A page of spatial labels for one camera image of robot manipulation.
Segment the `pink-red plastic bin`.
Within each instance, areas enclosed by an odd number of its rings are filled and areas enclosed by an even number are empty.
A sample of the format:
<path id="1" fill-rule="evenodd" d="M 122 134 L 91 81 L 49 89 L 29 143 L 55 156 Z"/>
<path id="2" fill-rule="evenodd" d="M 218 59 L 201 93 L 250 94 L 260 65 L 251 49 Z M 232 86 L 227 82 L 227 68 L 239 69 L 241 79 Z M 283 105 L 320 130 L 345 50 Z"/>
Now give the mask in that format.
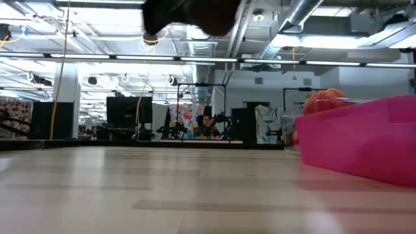
<path id="1" fill-rule="evenodd" d="M 302 162 L 416 188 L 416 95 L 298 117 Z"/>

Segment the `colourful floral curtain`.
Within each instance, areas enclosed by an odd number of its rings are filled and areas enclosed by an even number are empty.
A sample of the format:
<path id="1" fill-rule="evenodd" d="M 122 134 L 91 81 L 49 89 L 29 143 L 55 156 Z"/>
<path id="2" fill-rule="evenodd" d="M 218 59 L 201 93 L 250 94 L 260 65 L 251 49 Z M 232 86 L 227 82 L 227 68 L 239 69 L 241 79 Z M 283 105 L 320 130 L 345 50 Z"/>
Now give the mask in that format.
<path id="1" fill-rule="evenodd" d="M 198 126 L 197 117 L 204 114 L 205 105 L 194 103 L 172 104 L 169 105 L 170 126 L 174 127 L 176 123 L 184 125 L 188 130 L 193 131 Z"/>

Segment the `white patterned cloth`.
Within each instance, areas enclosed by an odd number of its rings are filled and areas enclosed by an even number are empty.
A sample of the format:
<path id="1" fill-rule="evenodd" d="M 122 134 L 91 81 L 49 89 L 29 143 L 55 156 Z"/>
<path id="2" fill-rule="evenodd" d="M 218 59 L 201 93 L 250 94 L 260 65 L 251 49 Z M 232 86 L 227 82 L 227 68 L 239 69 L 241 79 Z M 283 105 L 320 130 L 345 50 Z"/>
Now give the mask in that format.
<path id="1" fill-rule="evenodd" d="M 258 105 L 255 107 L 256 139 L 258 144 L 277 144 L 277 135 L 268 135 L 270 131 L 279 131 L 281 120 L 277 108 Z"/>

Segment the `black stand frame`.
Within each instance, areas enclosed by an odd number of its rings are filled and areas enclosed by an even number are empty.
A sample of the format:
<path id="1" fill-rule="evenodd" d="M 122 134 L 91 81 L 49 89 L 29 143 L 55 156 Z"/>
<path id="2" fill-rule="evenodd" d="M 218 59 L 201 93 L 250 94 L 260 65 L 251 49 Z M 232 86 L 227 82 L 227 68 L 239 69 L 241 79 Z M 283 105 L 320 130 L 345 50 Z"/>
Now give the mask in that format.
<path id="1" fill-rule="evenodd" d="M 193 100 L 192 95 L 195 96 L 200 95 L 207 95 L 209 91 L 213 91 L 216 87 L 221 87 L 220 84 L 209 84 L 209 83 L 179 83 L 177 85 L 177 97 L 176 97 L 176 104 L 187 104 L 187 103 L 194 103 L 199 105 L 205 105 L 205 110 L 203 115 L 210 116 L 214 119 L 215 127 L 216 124 L 219 123 L 226 123 L 228 119 L 225 117 L 224 113 L 221 112 L 220 114 L 213 114 L 213 107 L 209 103 L 205 103 L 203 100 Z M 194 130 L 188 130 L 184 125 L 176 123 L 173 127 L 172 137 L 179 138 L 179 139 L 191 139 L 191 140 L 225 140 L 226 139 L 226 131 L 220 131 L 220 137 L 216 138 L 205 138 L 201 136 L 201 138 L 196 138 L 194 136 Z"/>
<path id="2" fill-rule="evenodd" d="M 310 88 L 310 87 L 299 87 L 299 88 L 283 88 L 283 111 L 286 111 L 286 91 L 287 90 L 295 90 L 299 92 L 311 92 L 311 91 L 321 91 L 325 90 L 325 88 Z"/>

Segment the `orange toy tomato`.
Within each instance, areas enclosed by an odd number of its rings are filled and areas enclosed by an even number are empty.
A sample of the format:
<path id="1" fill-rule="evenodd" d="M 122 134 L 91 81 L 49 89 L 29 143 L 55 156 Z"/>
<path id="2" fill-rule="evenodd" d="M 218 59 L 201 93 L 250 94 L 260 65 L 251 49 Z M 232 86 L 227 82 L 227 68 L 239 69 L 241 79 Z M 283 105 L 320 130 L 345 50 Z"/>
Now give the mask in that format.
<path id="1" fill-rule="evenodd" d="M 352 105 L 338 89 L 329 88 L 314 93 L 303 107 L 303 115 L 314 114 Z"/>

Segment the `person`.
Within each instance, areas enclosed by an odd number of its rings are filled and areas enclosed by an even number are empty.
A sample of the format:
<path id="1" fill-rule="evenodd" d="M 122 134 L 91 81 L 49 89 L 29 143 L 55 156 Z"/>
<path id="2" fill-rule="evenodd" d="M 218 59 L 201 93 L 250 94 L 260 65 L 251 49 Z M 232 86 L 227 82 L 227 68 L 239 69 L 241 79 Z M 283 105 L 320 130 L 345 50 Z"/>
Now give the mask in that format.
<path id="1" fill-rule="evenodd" d="M 194 130 L 194 136 L 196 138 L 216 138 L 220 137 L 220 131 L 215 127 L 215 120 L 207 115 L 199 115 L 196 118 L 197 128 Z"/>

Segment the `silver ventilation duct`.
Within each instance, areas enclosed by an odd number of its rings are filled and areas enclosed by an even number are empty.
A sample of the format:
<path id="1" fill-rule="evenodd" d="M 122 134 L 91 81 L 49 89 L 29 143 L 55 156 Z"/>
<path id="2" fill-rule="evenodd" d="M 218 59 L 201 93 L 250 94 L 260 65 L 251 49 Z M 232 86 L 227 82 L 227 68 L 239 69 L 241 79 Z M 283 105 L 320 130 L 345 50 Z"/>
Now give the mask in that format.
<path id="1" fill-rule="evenodd" d="M 289 9 L 277 14 L 269 28 L 269 41 L 257 59 L 274 59 L 284 47 L 297 47 L 304 23 L 325 0 L 292 0 Z"/>

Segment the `floral patterned panel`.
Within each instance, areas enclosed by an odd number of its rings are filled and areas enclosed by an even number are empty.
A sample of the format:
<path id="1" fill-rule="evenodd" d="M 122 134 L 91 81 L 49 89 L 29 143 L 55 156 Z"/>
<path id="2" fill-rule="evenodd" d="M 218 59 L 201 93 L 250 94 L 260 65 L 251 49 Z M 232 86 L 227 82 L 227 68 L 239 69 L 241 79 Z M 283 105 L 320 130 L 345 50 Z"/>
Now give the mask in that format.
<path id="1" fill-rule="evenodd" d="M 33 102 L 0 100 L 0 140 L 27 140 Z"/>

